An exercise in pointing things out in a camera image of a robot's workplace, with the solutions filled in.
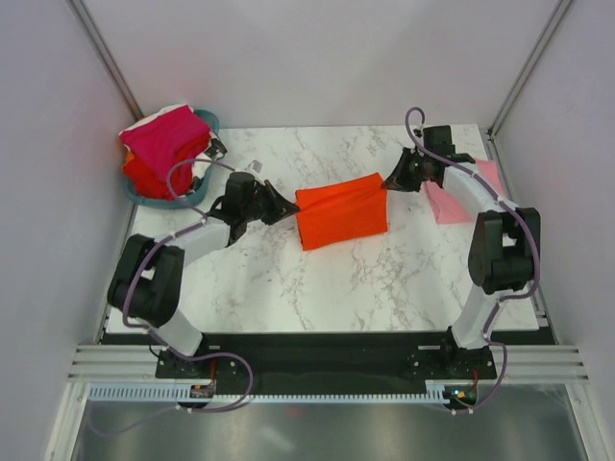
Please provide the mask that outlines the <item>pink t shirt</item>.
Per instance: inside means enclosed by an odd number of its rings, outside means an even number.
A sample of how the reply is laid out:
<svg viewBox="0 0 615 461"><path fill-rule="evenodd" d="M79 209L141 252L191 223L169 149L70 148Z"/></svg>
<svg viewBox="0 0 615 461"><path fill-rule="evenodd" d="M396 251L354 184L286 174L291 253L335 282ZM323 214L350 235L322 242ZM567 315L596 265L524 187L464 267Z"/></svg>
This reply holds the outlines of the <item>pink t shirt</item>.
<svg viewBox="0 0 615 461"><path fill-rule="evenodd" d="M497 195L504 194L499 168L494 160L477 159L473 168L491 185ZM425 194L436 224L466 224L476 219L478 214L476 200L472 199L469 193L480 190L481 186L472 185L470 189L467 189L468 184L468 181L461 179L460 172L455 172L451 178L443 181L442 186L435 182L424 184Z"/></svg>

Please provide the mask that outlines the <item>orange t shirt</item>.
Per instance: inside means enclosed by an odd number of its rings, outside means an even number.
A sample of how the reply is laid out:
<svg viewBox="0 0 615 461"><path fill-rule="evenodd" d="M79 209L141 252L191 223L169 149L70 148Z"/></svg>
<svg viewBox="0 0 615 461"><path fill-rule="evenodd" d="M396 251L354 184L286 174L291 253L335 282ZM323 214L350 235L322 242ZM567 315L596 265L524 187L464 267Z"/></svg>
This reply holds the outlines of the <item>orange t shirt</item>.
<svg viewBox="0 0 615 461"><path fill-rule="evenodd" d="M373 173L295 193L298 233L305 251L388 231L387 191Z"/></svg>

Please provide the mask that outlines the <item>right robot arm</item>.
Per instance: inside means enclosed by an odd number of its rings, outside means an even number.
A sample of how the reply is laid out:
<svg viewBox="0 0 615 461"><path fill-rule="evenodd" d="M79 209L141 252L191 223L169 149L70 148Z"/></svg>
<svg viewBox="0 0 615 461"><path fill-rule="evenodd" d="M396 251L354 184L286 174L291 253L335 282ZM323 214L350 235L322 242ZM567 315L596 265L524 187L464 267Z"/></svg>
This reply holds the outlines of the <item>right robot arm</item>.
<svg viewBox="0 0 615 461"><path fill-rule="evenodd" d="M407 132L413 145L402 150L382 188L417 192L434 184L476 219L467 262L472 288L439 352L442 371L459 378L486 362L502 303L529 298L537 288L541 217L504 197L470 155L458 153L450 127Z"/></svg>

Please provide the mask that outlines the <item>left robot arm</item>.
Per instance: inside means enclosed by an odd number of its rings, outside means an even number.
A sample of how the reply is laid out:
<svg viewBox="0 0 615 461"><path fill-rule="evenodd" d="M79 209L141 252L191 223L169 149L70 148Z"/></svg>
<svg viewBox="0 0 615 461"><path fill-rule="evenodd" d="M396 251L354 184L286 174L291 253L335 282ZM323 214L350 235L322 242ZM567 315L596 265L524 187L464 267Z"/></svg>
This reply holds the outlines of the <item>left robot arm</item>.
<svg viewBox="0 0 615 461"><path fill-rule="evenodd" d="M209 370L222 352L208 352L208 338L180 310L184 269L198 259L236 243L249 224L272 226L297 214L269 181L240 171L230 174L225 192L198 221L165 236L133 234L126 241L107 292L107 302L128 328L146 330L178 356L190 377Z"/></svg>

